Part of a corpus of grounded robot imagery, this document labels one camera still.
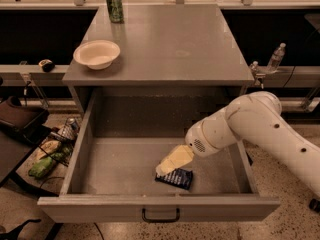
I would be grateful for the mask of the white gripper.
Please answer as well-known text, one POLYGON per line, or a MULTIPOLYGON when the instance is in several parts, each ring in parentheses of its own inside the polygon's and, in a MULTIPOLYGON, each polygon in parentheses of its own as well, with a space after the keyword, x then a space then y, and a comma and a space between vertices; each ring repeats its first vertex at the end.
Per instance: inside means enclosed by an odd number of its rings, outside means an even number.
POLYGON ((193 160, 193 152, 200 157, 213 155, 230 144, 230 128, 222 118, 205 118, 194 124, 185 136, 187 145, 176 146, 156 167, 165 176, 193 160))

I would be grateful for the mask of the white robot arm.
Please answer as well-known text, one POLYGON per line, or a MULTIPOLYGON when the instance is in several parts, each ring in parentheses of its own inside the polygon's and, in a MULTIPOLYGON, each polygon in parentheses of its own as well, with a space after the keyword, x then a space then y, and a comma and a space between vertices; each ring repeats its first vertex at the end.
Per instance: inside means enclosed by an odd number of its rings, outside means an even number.
POLYGON ((266 91, 242 95, 195 123, 185 143, 156 167, 165 176, 190 163, 246 140, 273 155, 316 195, 320 195, 320 148, 299 135, 281 117, 279 99, 266 91))

